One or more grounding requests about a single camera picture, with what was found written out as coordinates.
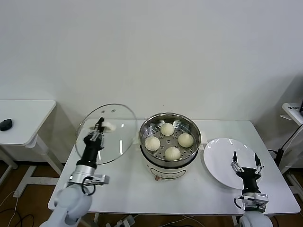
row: power strip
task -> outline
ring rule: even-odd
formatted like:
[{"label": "power strip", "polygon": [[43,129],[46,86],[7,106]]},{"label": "power strip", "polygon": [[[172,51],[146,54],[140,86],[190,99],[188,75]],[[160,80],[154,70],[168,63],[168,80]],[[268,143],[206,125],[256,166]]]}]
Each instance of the power strip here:
[{"label": "power strip", "polygon": [[[135,223],[132,215],[128,215],[124,220],[119,220],[114,227],[130,227]],[[106,223],[105,227],[111,227],[109,223]]]}]

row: cable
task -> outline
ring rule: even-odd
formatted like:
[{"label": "cable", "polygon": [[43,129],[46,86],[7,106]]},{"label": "cable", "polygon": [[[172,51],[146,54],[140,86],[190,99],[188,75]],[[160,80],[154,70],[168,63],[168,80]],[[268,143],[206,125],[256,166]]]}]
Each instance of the cable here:
[{"label": "cable", "polygon": [[83,179],[82,184],[81,184],[81,189],[82,189],[83,194],[87,194],[88,196],[91,196],[91,195],[93,195],[93,194],[95,193],[95,191],[96,191],[96,186],[95,186],[94,184],[92,184],[91,186],[94,187],[93,192],[86,193],[85,190],[84,190],[84,182],[85,182],[86,179],[91,180],[92,177],[91,177],[91,176],[86,176],[86,177]]},{"label": "cable", "polygon": [[169,225],[169,224],[174,224],[174,223],[177,223],[177,222],[183,221],[183,220],[185,220],[185,219],[187,219],[187,218],[189,218],[189,217],[186,217],[186,218],[181,219],[181,220],[179,220],[179,221],[172,221],[172,222],[170,222],[170,223],[167,223],[167,224],[165,224],[165,225],[163,225],[163,226],[158,226],[158,227],[164,227],[164,226],[167,226],[167,225]]},{"label": "cable", "polygon": [[290,140],[291,138],[294,137],[294,138],[290,141],[290,143],[288,144],[288,146],[287,146],[286,149],[289,148],[289,146],[291,145],[291,143],[293,142],[293,140],[296,138],[296,136],[297,136],[301,131],[299,131],[299,133],[298,133],[296,136],[294,136],[294,135],[298,132],[298,130],[299,130],[302,126],[303,126],[303,124],[301,124],[301,125],[296,129],[296,131],[294,131],[294,133],[291,135],[291,137],[289,137],[288,140],[283,144],[283,146],[282,146],[281,148],[278,149],[278,153],[277,153],[276,157],[274,158],[274,161],[275,161],[275,164],[277,165],[277,167],[279,167],[279,165],[280,165],[280,163],[281,163],[281,160],[282,160],[282,157],[283,157],[283,154],[284,154],[284,149],[283,149],[284,146],[289,142],[289,140]]},{"label": "cable", "polygon": [[18,198],[16,198],[16,199],[17,199],[17,201],[16,201],[16,205],[15,205],[15,211],[14,211],[13,216],[12,216],[12,217],[11,217],[11,219],[9,220],[8,227],[9,227],[9,225],[10,225],[10,223],[11,223],[12,219],[14,218],[14,216],[15,216],[15,214],[16,214],[16,209],[17,209],[17,204],[18,204]]},{"label": "cable", "polygon": [[281,149],[283,149],[283,147],[289,142],[289,140],[296,134],[296,132],[302,127],[303,124],[301,124],[299,126],[299,128],[297,128],[296,131],[294,131],[294,133],[291,135],[291,137],[289,137],[289,139],[283,144],[283,146],[281,147]]},{"label": "cable", "polygon": [[287,149],[290,147],[290,145],[292,144],[293,140],[300,134],[300,132],[303,130],[303,128],[301,128],[296,135],[294,135],[294,137],[292,138],[292,140],[288,143],[287,147],[285,148],[285,151],[287,151]]},{"label": "cable", "polygon": [[275,216],[273,216],[273,217],[274,217],[274,219],[276,220],[277,227],[280,227],[279,222],[278,222],[278,219],[277,219]]},{"label": "cable", "polygon": [[240,206],[237,204],[237,199],[236,199],[236,198],[233,199],[233,202],[234,202],[234,204],[236,205],[237,208],[242,209],[242,207],[240,207]]},{"label": "cable", "polygon": [[[15,210],[15,209],[14,209],[14,208],[8,208],[8,209],[6,209],[6,210],[1,211],[0,214],[3,213],[3,212],[5,212],[5,211],[8,211],[8,210]],[[16,210],[16,213],[18,214],[20,220],[22,220],[21,215],[20,215],[20,213],[19,213],[17,210]]]},{"label": "cable", "polygon": [[35,218],[34,218],[34,215],[32,215],[32,214],[27,214],[27,215],[25,215],[23,218],[21,218],[20,221],[15,225],[15,227],[17,227],[17,225],[18,225],[19,223],[21,223],[21,227],[22,227],[22,221],[23,221],[26,217],[32,217],[32,218],[33,218],[32,227],[34,227]]},{"label": "cable", "polygon": [[193,217],[188,217],[188,218],[191,219],[191,220],[193,220],[193,221],[195,221],[195,222],[197,222],[197,223],[199,223],[202,227],[205,227],[201,222],[199,222],[198,220],[194,219]]},{"label": "cable", "polygon": [[275,151],[275,150],[268,150],[268,151],[272,151],[272,152],[274,152],[275,154],[278,154],[278,152],[277,152],[277,151]]},{"label": "cable", "polygon": [[12,191],[10,194],[7,195],[7,197],[5,197],[5,199],[2,201],[2,203],[0,204],[0,206],[2,206],[2,204],[4,203],[4,201],[12,194],[14,193],[15,191]]},{"label": "cable", "polygon": [[191,225],[184,225],[184,226],[166,225],[165,227],[194,227],[194,226],[191,226]]},{"label": "cable", "polygon": [[189,219],[192,219],[193,221],[196,221],[196,222],[199,223],[201,226],[205,227],[201,222],[199,222],[199,221],[197,221],[196,219],[192,218],[192,217],[194,217],[194,216],[189,216],[189,217],[184,216],[184,217],[185,217],[185,218],[183,218],[183,219],[181,219],[181,220],[179,220],[179,221],[172,221],[172,222],[170,222],[170,223],[167,223],[167,224],[165,224],[165,225],[163,225],[163,226],[158,226],[158,227],[167,227],[167,226],[169,226],[170,224],[177,223],[177,222],[183,221],[183,220],[188,219],[188,218],[189,218]]}]

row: black cable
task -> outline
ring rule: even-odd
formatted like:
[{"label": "black cable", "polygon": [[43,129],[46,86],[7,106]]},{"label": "black cable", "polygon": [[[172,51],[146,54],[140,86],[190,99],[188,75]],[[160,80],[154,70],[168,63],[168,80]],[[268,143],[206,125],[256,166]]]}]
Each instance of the black cable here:
[{"label": "black cable", "polygon": [[236,205],[237,208],[242,209],[242,207],[240,207],[240,206],[237,204],[236,198],[233,199],[233,202],[234,202],[234,204]]},{"label": "black cable", "polygon": [[[3,213],[3,212],[5,212],[5,211],[8,211],[8,210],[15,210],[15,208],[8,208],[8,209],[5,209],[5,210],[3,210],[3,211],[0,211],[0,214]],[[19,213],[17,210],[16,210],[16,214],[18,214],[18,216],[19,216],[19,218],[20,218],[20,221],[18,222],[18,224],[21,222],[20,227],[22,227],[22,218],[21,218],[20,213]]]},{"label": "black cable", "polygon": [[273,217],[274,217],[274,219],[276,220],[277,227],[280,227],[279,222],[278,222],[278,219],[277,219],[275,216],[273,216]]},{"label": "black cable", "polygon": [[299,128],[297,128],[297,130],[294,131],[294,133],[292,134],[292,136],[289,137],[289,139],[283,144],[283,146],[281,147],[282,150],[283,150],[283,147],[289,142],[289,140],[290,140],[290,139],[296,134],[296,132],[302,127],[302,125],[303,125],[303,124],[301,124],[301,125],[299,126]]},{"label": "black cable", "polygon": [[278,152],[275,151],[275,150],[268,150],[268,151],[272,151],[272,152],[274,152],[276,155],[278,154]]},{"label": "black cable", "polygon": [[[85,182],[87,179],[92,179],[92,177],[91,177],[91,176],[86,176],[86,177],[83,179],[82,184],[81,184],[81,190],[82,190],[83,194],[86,194],[86,192],[85,192],[85,190],[84,190],[84,182]],[[95,191],[96,191],[96,186],[95,186],[94,184],[92,184],[91,186],[94,187],[94,190],[93,190],[93,192],[88,193],[88,194],[87,194],[88,196],[93,195],[93,194],[95,193]]]},{"label": "black cable", "polygon": [[163,227],[194,227],[194,226],[191,226],[191,225],[173,226],[173,225],[171,225],[171,224],[167,224],[167,225],[165,225],[165,226],[163,226]]},{"label": "black cable", "polygon": [[32,217],[32,218],[33,218],[32,227],[34,227],[35,218],[34,218],[34,215],[32,215],[32,214],[27,214],[27,215],[25,215],[23,218],[21,218],[20,221],[15,225],[15,227],[17,227],[17,225],[18,225],[19,223],[21,223],[21,226],[22,226],[22,221],[23,221],[26,217]]}]

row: stainless steel steamer basket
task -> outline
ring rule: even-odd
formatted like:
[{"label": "stainless steel steamer basket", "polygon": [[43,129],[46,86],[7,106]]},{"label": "stainless steel steamer basket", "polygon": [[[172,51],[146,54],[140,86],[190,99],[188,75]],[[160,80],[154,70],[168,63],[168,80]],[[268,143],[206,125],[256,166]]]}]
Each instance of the stainless steel steamer basket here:
[{"label": "stainless steel steamer basket", "polygon": [[[164,136],[160,132],[160,128],[164,123],[171,123],[175,127],[174,134]],[[178,137],[182,133],[189,133],[194,138],[194,144],[189,148],[179,145]],[[155,136],[160,140],[160,148],[156,151],[149,151],[145,148],[145,140],[149,136]],[[201,143],[201,133],[196,124],[189,118],[176,113],[159,113],[147,119],[141,126],[139,131],[139,140],[141,142],[141,150],[146,159],[155,165],[174,169],[188,165],[198,154]],[[165,159],[165,150],[169,147],[177,147],[181,152],[181,159],[169,161]]]}]

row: white plate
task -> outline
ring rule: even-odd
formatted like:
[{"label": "white plate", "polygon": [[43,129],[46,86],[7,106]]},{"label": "white plate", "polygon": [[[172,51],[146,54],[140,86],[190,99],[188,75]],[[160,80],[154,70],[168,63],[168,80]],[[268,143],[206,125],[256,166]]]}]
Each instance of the white plate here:
[{"label": "white plate", "polygon": [[233,139],[219,138],[210,141],[204,149],[203,157],[207,169],[214,178],[228,187],[242,190],[243,181],[231,167],[235,151],[241,167],[256,168],[253,150]]}]

